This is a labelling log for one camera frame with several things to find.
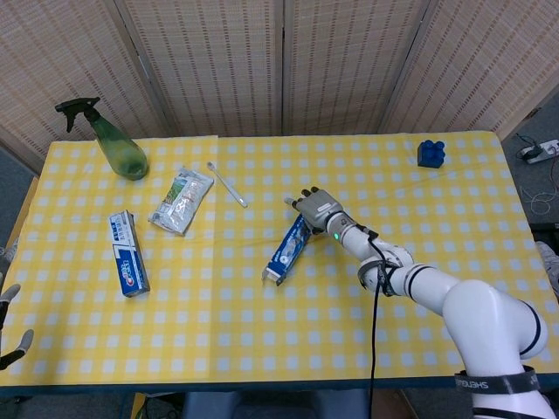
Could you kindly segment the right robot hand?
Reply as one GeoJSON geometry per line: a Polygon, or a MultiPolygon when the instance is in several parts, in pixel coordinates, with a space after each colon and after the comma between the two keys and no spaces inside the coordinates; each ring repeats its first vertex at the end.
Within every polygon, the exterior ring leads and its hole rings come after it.
{"type": "Polygon", "coordinates": [[[328,220],[339,212],[342,205],[326,190],[313,186],[303,189],[299,197],[287,197],[284,202],[297,210],[313,234],[321,234],[327,229],[328,220]]]}

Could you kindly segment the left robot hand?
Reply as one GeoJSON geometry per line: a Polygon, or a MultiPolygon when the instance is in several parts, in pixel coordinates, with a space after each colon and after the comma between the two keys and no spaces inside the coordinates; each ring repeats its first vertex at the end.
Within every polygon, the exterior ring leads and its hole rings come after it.
{"type": "MultiPolygon", "coordinates": [[[[21,285],[14,284],[1,294],[1,329],[3,329],[5,319],[9,311],[10,303],[19,294],[20,290],[21,285]]],[[[25,331],[18,346],[11,352],[1,355],[0,368],[2,370],[5,370],[11,364],[23,358],[29,351],[33,339],[34,330],[28,329],[27,331],[25,331]]]]}

